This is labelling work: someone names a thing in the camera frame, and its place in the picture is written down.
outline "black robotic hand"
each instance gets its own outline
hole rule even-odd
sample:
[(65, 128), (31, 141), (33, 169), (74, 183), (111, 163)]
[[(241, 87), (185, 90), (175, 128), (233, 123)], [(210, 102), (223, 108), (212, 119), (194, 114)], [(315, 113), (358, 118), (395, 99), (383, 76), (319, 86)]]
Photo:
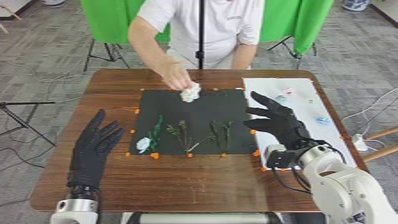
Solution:
[(296, 149), (296, 143), (310, 139), (310, 133), (304, 123), (297, 120), (294, 110), (285, 107), (269, 97), (257, 92), (251, 93), (253, 99), (267, 109), (248, 108), (248, 113), (265, 116), (269, 119), (255, 119), (244, 122), (246, 126), (264, 132), (269, 132), (287, 149)]
[(68, 187), (84, 185), (100, 189), (109, 153), (125, 134), (123, 128), (116, 131), (120, 126), (116, 121), (100, 129), (104, 119), (105, 110), (102, 109), (75, 144)]

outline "black mat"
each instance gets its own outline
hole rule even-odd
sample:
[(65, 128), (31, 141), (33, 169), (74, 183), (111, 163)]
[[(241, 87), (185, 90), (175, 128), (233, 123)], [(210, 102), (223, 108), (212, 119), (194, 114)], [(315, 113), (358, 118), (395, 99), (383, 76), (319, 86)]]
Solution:
[[(217, 92), (203, 92), (201, 98), (193, 102), (182, 101), (180, 93), (169, 91), (145, 91), (141, 99), (141, 113), (136, 121), (136, 134), (132, 140), (130, 152), (139, 154), (137, 142), (148, 137), (153, 131), (159, 117), (164, 115), (164, 126), (161, 133), (161, 143), (157, 151), (161, 154), (185, 154), (177, 137), (168, 133), (168, 125), (178, 127), (182, 120), (187, 122), (189, 136), (193, 137), (193, 145), (212, 134), (210, 123), (217, 121), (225, 124), (233, 121), (232, 126), (232, 142), (228, 154), (248, 154), (257, 151), (257, 141), (251, 130), (244, 126), (242, 121), (249, 119), (246, 113), (246, 96), (242, 90), (223, 90)], [(194, 150), (194, 154), (221, 154), (212, 140), (205, 141)]]

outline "white shirt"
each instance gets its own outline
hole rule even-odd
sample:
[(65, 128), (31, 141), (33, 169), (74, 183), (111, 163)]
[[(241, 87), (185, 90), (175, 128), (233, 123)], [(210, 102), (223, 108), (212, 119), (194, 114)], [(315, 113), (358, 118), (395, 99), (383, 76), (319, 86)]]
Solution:
[[(265, 0), (207, 0), (205, 66), (235, 52), (239, 43), (257, 45)], [(159, 32), (171, 23), (171, 48), (196, 63), (200, 49), (200, 0), (146, 0), (139, 16)]]

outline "wooden table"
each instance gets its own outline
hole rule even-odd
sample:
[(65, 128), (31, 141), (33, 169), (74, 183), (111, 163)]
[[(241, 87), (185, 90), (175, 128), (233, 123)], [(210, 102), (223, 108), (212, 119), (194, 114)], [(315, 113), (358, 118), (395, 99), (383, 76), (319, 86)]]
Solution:
[[(242, 88), (242, 77), (313, 79), (356, 162), (367, 170), (320, 83), (310, 72), (193, 70), (191, 74), (205, 89)], [(107, 110), (107, 122), (118, 120), (127, 130), (132, 130), (143, 89), (168, 89), (152, 70), (100, 70), (97, 72), (31, 200), (34, 209), (42, 211), (54, 211), (58, 201), (66, 196), (74, 145), (98, 109)], [(289, 191), (276, 181), (273, 172), (262, 171), (260, 157), (230, 155), (221, 158), (219, 155), (196, 155), (189, 159), (184, 155), (162, 155), (161, 160), (153, 160), (150, 156), (127, 157), (130, 140), (132, 135), (127, 134), (109, 156), (102, 181), (105, 211), (319, 211), (312, 197)], [(292, 186), (299, 187), (289, 171), (281, 172), (281, 178)]]

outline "stand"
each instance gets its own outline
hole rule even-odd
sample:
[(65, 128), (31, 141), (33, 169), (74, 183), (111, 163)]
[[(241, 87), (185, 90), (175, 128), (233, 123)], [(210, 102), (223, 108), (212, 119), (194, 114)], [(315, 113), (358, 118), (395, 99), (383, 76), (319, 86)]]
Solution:
[[(20, 103), (6, 103), (6, 102), (2, 102), (0, 103), (0, 110), (10, 115), (10, 117), (17, 121), (17, 123), (20, 124), (20, 127), (13, 128), (4, 133), (0, 133), (0, 136), (8, 135), (10, 133), (18, 131), (20, 129), (27, 128), (40, 135), (40, 137), (49, 141), (52, 146), (56, 146), (56, 143), (52, 142), (52, 140), (47, 138), (47, 136), (42, 134), (42, 132), (36, 130), (36, 128), (29, 124), (29, 122), (33, 120), (33, 117), (34, 117), (34, 114), (36, 114), (38, 107), (40, 107), (40, 105), (45, 105), (45, 104), (56, 104), (56, 102), (20, 102)], [(27, 106), (27, 105), (34, 105), (34, 109), (31, 111), (27, 120), (24, 120), (20, 118), (20, 116), (13, 113), (13, 111), (10, 110), (8, 106)]]
[(196, 52), (196, 58), (200, 60), (200, 69), (203, 70), (205, 61), (205, 0), (200, 0), (200, 50)]
[(109, 58), (104, 58), (104, 57), (93, 55), (95, 44), (97, 44), (97, 40), (93, 39), (93, 41), (91, 41), (91, 49), (90, 49), (90, 54), (88, 54), (88, 59), (86, 59), (86, 65), (84, 65), (84, 71), (88, 71), (91, 58), (98, 58), (98, 59), (102, 59), (102, 60), (105, 60), (109, 62), (116, 62), (121, 59), (123, 64), (130, 68), (127, 60), (125, 60), (125, 58), (121, 56), (121, 52), (118, 50), (118, 48), (123, 49), (121, 45), (120, 44), (107, 44), (107, 43), (104, 44), (105, 50), (107, 50), (107, 54), (109, 54)]
[[(289, 52), (290, 52), (292, 57), (297, 59), (297, 67), (296, 67), (296, 69), (299, 70), (299, 69), (301, 69), (301, 64), (303, 64), (303, 55), (297, 54), (297, 53), (294, 52), (294, 50), (290, 49), (290, 47), (289, 47), (287, 41), (289, 41), (290, 38), (292, 38), (292, 36), (289, 36), (289, 37), (278, 42), (278, 44), (273, 46), (273, 48), (269, 49), (269, 51), (273, 51), (273, 50), (278, 48), (278, 46), (283, 44), (283, 46), (287, 47), (287, 50), (289, 50)], [(317, 45), (315, 45), (315, 43), (313, 43), (313, 52), (315, 52), (315, 56), (317, 56), (317, 55), (319, 55), (319, 52), (317, 52)]]

